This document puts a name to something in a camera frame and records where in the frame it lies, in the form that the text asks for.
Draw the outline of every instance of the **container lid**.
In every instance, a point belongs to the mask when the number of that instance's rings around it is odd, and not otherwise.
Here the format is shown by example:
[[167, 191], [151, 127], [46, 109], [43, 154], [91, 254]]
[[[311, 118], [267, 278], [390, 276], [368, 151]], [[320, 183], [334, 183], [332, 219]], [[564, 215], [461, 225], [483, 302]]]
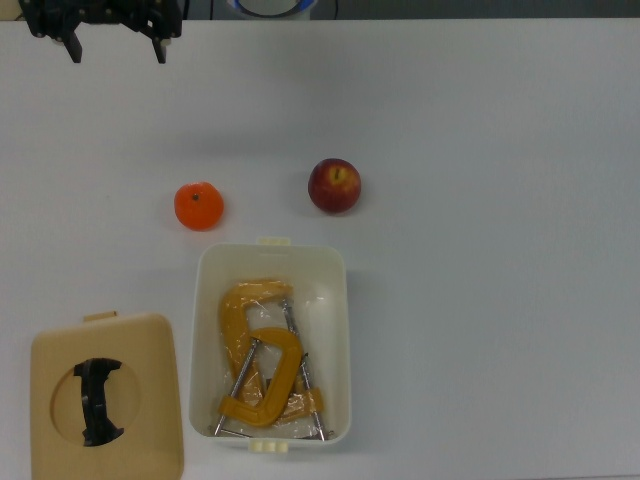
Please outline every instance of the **container lid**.
[[33, 341], [34, 480], [182, 476], [171, 326], [157, 314], [114, 315], [87, 317]]

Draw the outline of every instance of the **black object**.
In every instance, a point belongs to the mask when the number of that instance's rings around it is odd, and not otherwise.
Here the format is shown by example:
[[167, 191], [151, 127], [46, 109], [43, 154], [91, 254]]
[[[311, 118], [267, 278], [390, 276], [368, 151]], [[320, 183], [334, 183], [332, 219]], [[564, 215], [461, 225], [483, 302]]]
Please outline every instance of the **black object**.
[[153, 43], [158, 62], [166, 62], [163, 40], [182, 34], [182, 13], [177, 0], [19, 0], [29, 30], [62, 42], [74, 63], [82, 46], [75, 29], [80, 23], [119, 24], [141, 32]]
[[92, 358], [79, 363], [73, 369], [73, 375], [82, 377], [82, 413], [87, 426], [82, 432], [85, 447], [97, 447], [115, 440], [124, 433], [107, 417], [107, 401], [104, 395], [104, 382], [112, 370], [117, 370], [122, 362], [110, 358]]

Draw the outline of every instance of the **red apple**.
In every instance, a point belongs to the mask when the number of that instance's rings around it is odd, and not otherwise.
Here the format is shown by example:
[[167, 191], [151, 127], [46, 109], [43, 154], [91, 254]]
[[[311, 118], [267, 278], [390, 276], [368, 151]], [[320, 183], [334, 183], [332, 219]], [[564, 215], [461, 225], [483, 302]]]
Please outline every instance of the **red apple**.
[[360, 198], [360, 174], [345, 160], [327, 158], [311, 172], [309, 196], [320, 210], [346, 212]]

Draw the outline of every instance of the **plastic container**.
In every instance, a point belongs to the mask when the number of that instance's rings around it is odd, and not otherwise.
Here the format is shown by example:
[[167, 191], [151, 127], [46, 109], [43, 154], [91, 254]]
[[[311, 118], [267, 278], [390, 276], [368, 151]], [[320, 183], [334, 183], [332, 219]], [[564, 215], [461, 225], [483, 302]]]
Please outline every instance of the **plastic container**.
[[[308, 354], [313, 386], [322, 391], [325, 407], [322, 419], [326, 430], [333, 432], [326, 441], [297, 438], [296, 433], [308, 433], [305, 429], [313, 426], [309, 418], [296, 420], [288, 429], [247, 427], [231, 419], [229, 429], [238, 431], [245, 427], [242, 433], [249, 433], [252, 438], [214, 437], [220, 402], [234, 384], [220, 328], [221, 299], [234, 285], [265, 278], [293, 287], [293, 310], [300, 340]], [[264, 326], [286, 328], [278, 305], [257, 307], [247, 310], [251, 331]], [[249, 450], [258, 452], [284, 452], [289, 446], [319, 447], [338, 442], [351, 425], [349, 358], [346, 273], [336, 250], [219, 244], [204, 252], [196, 285], [189, 399], [189, 420], [201, 435], [212, 437], [220, 444], [248, 446]], [[263, 369], [273, 368], [266, 356], [258, 356], [258, 361], [261, 373]]]

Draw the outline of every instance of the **tangerine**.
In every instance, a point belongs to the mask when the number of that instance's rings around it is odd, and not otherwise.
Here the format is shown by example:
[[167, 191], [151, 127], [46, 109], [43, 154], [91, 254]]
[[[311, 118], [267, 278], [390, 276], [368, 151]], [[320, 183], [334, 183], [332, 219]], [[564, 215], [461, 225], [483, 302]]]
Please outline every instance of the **tangerine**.
[[224, 211], [224, 200], [220, 192], [208, 182], [183, 185], [173, 199], [176, 217], [191, 230], [209, 230]]

